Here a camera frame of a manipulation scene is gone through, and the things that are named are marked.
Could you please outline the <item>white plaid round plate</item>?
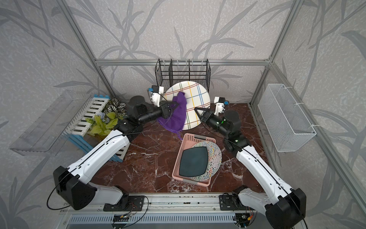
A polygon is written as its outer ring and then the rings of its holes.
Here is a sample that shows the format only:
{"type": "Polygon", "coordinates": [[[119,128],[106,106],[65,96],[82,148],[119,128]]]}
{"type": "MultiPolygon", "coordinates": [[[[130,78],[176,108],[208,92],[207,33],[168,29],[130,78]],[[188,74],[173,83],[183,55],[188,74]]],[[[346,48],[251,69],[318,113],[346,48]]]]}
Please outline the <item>white plaid round plate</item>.
{"type": "Polygon", "coordinates": [[[211,105],[211,99],[208,91],[203,85],[193,81],[179,82],[170,87],[165,93],[164,98],[172,100],[174,96],[177,96],[179,92],[185,94],[187,101],[186,105],[186,121],[183,130],[189,130],[197,127],[201,124],[201,121],[194,111],[196,107],[209,108],[211,105]]]}

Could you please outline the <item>purple cloth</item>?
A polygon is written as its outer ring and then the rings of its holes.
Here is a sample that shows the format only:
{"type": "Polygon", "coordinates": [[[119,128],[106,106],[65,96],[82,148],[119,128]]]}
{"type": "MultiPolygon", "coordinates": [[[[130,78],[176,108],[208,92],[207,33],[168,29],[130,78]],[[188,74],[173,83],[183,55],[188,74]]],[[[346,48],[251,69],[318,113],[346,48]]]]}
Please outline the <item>purple cloth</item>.
{"type": "Polygon", "coordinates": [[[186,105],[187,100],[185,98],[185,93],[179,92],[177,96],[173,97],[173,114],[170,115],[167,119],[159,117],[157,119],[158,123],[165,128],[166,130],[174,133],[180,140],[183,140],[181,137],[181,131],[186,122],[186,105]]]}

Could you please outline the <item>colourful patterned round plate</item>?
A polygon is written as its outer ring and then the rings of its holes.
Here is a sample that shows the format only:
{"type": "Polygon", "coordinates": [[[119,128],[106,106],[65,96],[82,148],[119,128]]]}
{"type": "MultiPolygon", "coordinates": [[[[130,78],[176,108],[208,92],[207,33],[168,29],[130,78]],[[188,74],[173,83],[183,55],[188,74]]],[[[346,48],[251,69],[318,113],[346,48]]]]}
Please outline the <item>colourful patterned round plate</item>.
{"type": "Polygon", "coordinates": [[[191,177],[194,181],[204,181],[210,179],[219,170],[222,163],[222,152],[219,146],[211,141],[202,141],[195,145],[193,148],[206,147],[208,152],[207,168],[204,174],[196,177],[191,177]]]}

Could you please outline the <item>teal square plate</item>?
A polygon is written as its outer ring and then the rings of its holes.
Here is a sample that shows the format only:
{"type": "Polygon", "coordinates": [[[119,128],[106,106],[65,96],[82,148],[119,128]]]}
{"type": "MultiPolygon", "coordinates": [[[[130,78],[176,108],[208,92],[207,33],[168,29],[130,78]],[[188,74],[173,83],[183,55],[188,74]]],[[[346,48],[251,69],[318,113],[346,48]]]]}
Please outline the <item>teal square plate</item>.
{"type": "Polygon", "coordinates": [[[208,151],[206,147],[189,148],[183,151],[179,175],[183,177],[197,177],[206,172],[208,151]]]}

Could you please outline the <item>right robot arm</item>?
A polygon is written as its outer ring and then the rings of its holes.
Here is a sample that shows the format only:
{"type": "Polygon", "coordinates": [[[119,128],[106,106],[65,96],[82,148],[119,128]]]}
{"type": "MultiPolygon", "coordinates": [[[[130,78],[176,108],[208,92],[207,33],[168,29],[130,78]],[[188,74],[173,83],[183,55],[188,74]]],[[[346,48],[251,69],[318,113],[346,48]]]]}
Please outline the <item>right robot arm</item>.
{"type": "Polygon", "coordinates": [[[293,189],[261,158],[255,147],[241,132],[239,114],[233,110],[219,117],[208,108],[194,109],[200,121],[223,137],[225,149],[234,154],[257,180],[264,193],[243,188],[237,194],[240,203],[266,216],[274,229],[291,229],[305,221],[307,197],[301,189],[293,189]]]}

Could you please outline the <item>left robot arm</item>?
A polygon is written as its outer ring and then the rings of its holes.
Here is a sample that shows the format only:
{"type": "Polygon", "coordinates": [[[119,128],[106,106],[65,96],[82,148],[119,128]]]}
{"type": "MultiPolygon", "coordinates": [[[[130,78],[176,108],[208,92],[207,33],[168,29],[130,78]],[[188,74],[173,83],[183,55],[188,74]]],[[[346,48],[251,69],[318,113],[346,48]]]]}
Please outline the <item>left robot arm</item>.
{"type": "Polygon", "coordinates": [[[134,96],[126,105],[127,115],[118,120],[107,137],[67,168],[58,167],[53,172],[54,191],[74,210],[88,205],[118,205],[123,190],[91,183],[99,169],[120,149],[131,143],[144,129],[144,125],[159,117],[169,119],[178,107],[177,102],[163,100],[159,105],[150,104],[143,96],[134,96]]]}

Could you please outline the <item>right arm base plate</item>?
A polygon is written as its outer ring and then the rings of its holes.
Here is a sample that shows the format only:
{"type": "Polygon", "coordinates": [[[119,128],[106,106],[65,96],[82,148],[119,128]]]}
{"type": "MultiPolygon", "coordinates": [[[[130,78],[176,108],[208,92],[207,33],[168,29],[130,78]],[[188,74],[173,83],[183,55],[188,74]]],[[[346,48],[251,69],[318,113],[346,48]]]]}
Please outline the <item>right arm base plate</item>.
{"type": "Polygon", "coordinates": [[[237,194],[228,194],[224,193],[219,196],[219,204],[220,210],[229,211],[229,210],[246,210],[246,206],[244,206],[237,194]]]}

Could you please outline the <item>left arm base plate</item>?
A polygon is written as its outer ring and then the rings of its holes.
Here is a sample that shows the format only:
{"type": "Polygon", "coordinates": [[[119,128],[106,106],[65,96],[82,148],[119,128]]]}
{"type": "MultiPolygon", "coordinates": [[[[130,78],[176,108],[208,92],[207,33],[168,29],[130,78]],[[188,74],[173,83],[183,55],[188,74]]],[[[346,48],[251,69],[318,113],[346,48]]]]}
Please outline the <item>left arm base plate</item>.
{"type": "Polygon", "coordinates": [[[123,195],[117,204],[105,204],[103,211],[142,211],[144,206],[144,196],[123,195]]]}

